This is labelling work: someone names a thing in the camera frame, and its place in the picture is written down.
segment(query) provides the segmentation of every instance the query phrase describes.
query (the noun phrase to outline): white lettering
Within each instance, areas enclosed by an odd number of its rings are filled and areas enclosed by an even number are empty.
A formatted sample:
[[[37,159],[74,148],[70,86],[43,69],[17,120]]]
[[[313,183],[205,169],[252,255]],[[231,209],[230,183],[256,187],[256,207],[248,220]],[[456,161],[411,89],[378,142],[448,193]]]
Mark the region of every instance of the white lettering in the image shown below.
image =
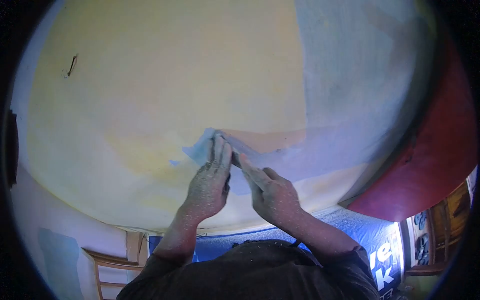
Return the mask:
[[[381,261],[383,263],[387,258],[392,256],[392,252],[390,251],[390,248],[391,248],[391,246],[390,246],[389,242],[386,242],[385,244],[380,246],[380,248],[378,248],[377,257],[378,257],[379,261]]]
[[[373,270],[373,268],[375,268],[375,259],[377,259],[376,255],[377,252],[370,254],[370,270]]]
[[[384,293],[383,296],[380,297],[380,300],[390,299],[393,294],[393,288],[389,289],[388,292]]]
[[[385,276],[382,274],[382,269],[378,269],[375,271],[376,279],[377,279],[377,286],[378,290],[381,290],[385,287],[384,282],[390,283],[393,281],[393,278],[390,277],[390,271],[392,270],[392,267],[389,267],[385,271]]]

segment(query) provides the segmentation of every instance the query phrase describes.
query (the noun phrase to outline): red painted wood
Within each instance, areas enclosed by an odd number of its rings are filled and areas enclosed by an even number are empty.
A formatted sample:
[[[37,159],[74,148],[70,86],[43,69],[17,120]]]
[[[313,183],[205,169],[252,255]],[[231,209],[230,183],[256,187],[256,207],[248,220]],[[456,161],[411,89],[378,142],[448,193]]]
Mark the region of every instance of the red painted wood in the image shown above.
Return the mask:
[[[445,39],[444,63],[430,107],[390,168],[348,209],[401,221],[439,203],[477,164],[477,124],[460,56]]]

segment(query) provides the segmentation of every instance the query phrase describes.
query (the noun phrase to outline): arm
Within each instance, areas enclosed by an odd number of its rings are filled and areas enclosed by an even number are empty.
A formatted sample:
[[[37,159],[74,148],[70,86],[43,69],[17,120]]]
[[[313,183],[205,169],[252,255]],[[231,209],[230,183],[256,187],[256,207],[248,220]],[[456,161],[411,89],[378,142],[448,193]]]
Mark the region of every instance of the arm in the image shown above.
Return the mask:
[[[191,263],[198,224],[225,206],[232,148],[216,133],[210,149],[207,163],[192,179],[185,203],[177,211],[153,255],[179,265]]]
[[[359,244],[301,207],[293,184],[270,168],[254,167],[240,155],[243,174],[252,190],[254,210],[267,222],[303,242],[321,262],[351,252]]]

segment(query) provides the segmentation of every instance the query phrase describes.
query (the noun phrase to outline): person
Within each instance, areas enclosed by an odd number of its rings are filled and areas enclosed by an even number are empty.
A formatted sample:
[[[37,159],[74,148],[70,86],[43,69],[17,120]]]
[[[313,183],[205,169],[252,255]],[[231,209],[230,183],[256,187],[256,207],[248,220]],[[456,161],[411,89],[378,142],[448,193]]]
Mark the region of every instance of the person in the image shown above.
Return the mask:
[[[367,253],[341,230],[305,212],[292,183],[270,168],[240,165],[254,210],[304,243],[246,241],[192,263],[197,226],[217,214],[229,191],[232,147],[220,133],[192,179],[187,198],[144,269],[118,294],[123,299],[379,299]]]

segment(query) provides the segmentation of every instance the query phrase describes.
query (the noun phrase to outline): blue banner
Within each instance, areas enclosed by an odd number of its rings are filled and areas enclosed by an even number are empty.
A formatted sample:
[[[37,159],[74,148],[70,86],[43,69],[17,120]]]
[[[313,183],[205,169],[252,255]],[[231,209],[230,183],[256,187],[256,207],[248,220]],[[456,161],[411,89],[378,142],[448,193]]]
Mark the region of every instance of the blue banner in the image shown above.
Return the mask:
[[[342,230],[360,245],[369,256],[370,269],[381,299],[392,297],[403,273],[403,250],[398,223],[380,220],[344,209],[338,205],[316,216],[317,219]],[[212,260],[232,248],[233,243],[246,240],[295,239],[278,228],[223,236],[202,236],[197,239],[193,262]],[[150,236],[150,253],[161,237]]]

